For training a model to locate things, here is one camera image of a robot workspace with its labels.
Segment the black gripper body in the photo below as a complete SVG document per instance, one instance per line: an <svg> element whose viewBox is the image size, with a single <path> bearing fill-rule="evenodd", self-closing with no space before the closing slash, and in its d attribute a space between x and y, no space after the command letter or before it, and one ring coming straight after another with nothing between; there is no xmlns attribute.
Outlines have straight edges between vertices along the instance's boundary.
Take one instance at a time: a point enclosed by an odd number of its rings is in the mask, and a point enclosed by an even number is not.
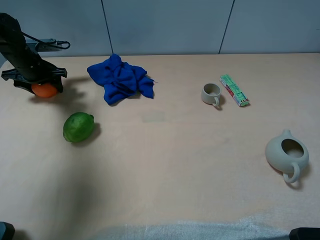
<svg viewBox="0 0 320 240"><path fill-rule="evenodd" d="M68 75L65 68L60 68L54 64L41 60L33 64L16 66L10 70L4 70L1 77L4 80L12 79L24 83L50 83L60 81L61 78L66 78Z"/></svg>

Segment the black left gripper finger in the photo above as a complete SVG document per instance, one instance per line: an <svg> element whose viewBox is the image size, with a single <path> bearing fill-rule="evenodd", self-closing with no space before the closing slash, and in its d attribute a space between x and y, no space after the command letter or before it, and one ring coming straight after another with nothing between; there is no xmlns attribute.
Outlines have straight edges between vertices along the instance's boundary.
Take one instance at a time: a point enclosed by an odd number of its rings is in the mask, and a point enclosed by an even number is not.
<svg viewBox="0 0 320 240"><path fill-rule="evenodd" d="M51 80L51 85L56 88L59 93L63 92L62 77L57 76Z"/></svg>

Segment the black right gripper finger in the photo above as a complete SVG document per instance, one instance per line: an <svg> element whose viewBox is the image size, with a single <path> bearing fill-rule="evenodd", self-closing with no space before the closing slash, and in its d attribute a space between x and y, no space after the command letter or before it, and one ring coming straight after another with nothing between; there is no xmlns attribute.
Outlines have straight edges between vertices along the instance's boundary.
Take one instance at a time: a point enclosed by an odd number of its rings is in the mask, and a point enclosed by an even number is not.
<svg viewBox="0 0 320 240"><path fill-rule="evenodd" d="M31 94L34 94L34 92L32 90L32 84L31 83L14 80L13 81L13 86L16 87L16 88L19 88L19 89L26 90L26 91L30 92Z"/></svg>

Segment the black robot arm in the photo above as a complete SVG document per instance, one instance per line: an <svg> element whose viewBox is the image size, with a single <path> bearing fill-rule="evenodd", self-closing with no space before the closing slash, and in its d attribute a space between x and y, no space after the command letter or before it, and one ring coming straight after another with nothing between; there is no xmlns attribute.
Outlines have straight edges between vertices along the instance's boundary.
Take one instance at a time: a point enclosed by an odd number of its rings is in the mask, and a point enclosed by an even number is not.
<svg viewBox="0 0 320 240"><path fill-rule="evenodd" d="M16 88L35 94L33 85L49 84L57 92L63 92L62 78L67 77L67 70L42 59L39 52L67 50L70 46L68 41L32 37L22 32L17 19L0 14L0 53L13 66L2 71L1 77L13 80Z"/></svg>

